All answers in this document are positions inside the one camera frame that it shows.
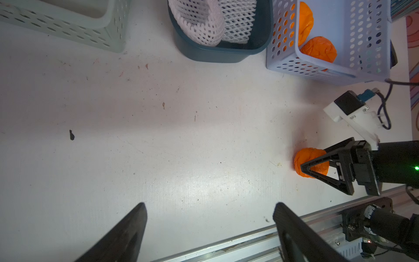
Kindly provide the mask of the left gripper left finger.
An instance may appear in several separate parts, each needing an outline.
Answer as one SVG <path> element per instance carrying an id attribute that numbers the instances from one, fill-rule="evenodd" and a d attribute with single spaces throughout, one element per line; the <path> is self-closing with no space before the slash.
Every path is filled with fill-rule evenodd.
<path id="1" fill-rule="evenodd" d="M 136 262 L 147 223 L 147 209 L 139 203 L 78 262 Z"/>

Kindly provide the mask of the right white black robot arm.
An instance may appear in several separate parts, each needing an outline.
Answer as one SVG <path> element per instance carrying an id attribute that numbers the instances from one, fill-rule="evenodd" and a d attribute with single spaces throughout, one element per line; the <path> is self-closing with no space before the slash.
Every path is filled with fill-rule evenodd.
<path id="1" fill-rule="evenodd" d="M 294 158 L 296 172 L 347 195 L 353 195 L 353 183 L 365 187 L 378 199 L 346 209 L 342 213 L 343 233 L 347 241 L 368 238 L 376 246 L 378 238 L 395 244 L 388 251 L 419 258 L 419 216 L 410 218 L 392 213 L 390 198 L 381 198 L 383 183 L 404 184 L 415 204 L 412 190 L 419 187 L 419 142 L 381 143 L 373 150 L 366 141 L 347 139 L 324 150 L 305 148 Z"/>

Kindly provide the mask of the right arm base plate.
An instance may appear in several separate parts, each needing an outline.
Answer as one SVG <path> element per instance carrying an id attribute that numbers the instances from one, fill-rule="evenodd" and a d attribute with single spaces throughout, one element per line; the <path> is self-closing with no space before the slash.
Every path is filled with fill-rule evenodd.
<path id="1" fill-rule="evenodd" d="M 383 197 L 344 210 L 342 212 L 342 227 L 348 242 L 373 235 L 366 229 L 366 226 L 369 225 L 369 218 L 364 213 L 369 206 L 390 212 L 393 209 L 393 202 L 391 198 Z"/>

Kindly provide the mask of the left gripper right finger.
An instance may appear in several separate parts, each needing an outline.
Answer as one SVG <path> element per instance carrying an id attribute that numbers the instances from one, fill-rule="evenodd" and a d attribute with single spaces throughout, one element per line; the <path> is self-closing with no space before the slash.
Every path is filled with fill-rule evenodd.
<path id="1" fill-rule="evenodd" d="M 285 262 L 346 262 L 347 259 L 327 244 L 284 203 L 277 203 L 273 220 L 280 239 L 280 254 Z"/>

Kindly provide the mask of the white foam net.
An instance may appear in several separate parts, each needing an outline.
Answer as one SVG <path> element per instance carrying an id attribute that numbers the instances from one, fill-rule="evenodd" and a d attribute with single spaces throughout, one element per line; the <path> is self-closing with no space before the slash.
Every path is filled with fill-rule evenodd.
<path id="1" fill-rule="evenodd" d="M 189 39 L 207 47 L 215 47 L 221 42 L 225 22 L 218 1 L 169 0 L 168 4 Z"/>
<path id="2" fill-rule="evenodd" d="M 218 1 L 224 18 L 222 41 L 234 44 L 248 43 L 255 21 L 256 0 Z"/>

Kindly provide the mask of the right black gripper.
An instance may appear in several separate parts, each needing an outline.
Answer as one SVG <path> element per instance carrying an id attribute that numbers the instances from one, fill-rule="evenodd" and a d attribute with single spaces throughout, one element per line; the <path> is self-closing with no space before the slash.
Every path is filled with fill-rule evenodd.
<path id="1" fill-rule="evenodd" d="M 325 149 L 325 155 L 301 164 L 301 171 L 347 195 L 354 194 L 354 180 L 365 187 L 368 195 L 373 196 L 381 194 L 383 183 L 405 184 L 418 189 L 417 140 L 381 143 L 376 151 L 368 147 L 356 149 L 355 160 L 352 163 L 351 148 L 354 145 L 354 138 L 349 138 L 330 146 Z M 338 180 L 312 170 L 312 167 L 323 163 L 336 168 Z"/>

